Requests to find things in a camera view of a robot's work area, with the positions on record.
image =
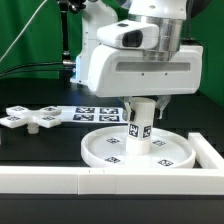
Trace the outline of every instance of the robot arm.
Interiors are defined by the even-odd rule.
[[[88,87],[99,97],[194,93],[201,46],[179,45],[187,0],[133,0],[128,20],[98,30]]]

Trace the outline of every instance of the circular base plate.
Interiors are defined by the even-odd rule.
[[[153,128],[150,153],[126,152],[127,126],[102,128],[82,140],[82,158],[91,167],[192,168],[196,153],[189,142],[172,132]]]

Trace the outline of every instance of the green screen backdrop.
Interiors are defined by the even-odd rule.
[[[0,0],[0,56],[17,37],[43,0]],[[127,11],[105,0],[120,20]],[[224,1],[213,0],[204,12],[192,20],[192,37],[204,46],[200,91],[224,107]],[[81,14],[69,13],[69,44],[75,57],[81,51]],[[60,61],[62,53],[60,10],[56,0],[48,0],[38,15],[0,64],[0,71],[33,62]],[[22,77],[57,78],[56,73],[24,74]]]

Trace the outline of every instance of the white cylindrical peg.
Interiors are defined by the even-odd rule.
[[[156,102],[152,99],[136,97],[130,102],[135,112],[134,120],[129,121],[126,151],[132,155],[145,155],[150,151],[151,131]]]

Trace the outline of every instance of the black cable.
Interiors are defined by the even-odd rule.
[[[0,79],[13,74],[21,74],[28,72],[60,72],[60,71],[70,71],[71,69],[34,69],[34,70],[20,70],[20,71],[12,71],[0,76]]]
[[[0,73],[0,78],[7,75],[8,73],[11,73],[13,71],[22,69],[22,68],[29,68],[29,67],[42,67],[42,66],[54,66],[54,65],[63,65],[63,62],[40,62],[40,63],[31,63],[31,64],[25,64],[25,65],[18,65],[15,67],[12,67],[10,69],[7,69]]]
[[[194,0],[188,1],[188,9],[187,9],[187,38],[191,39],[191,14],[194,5]]]

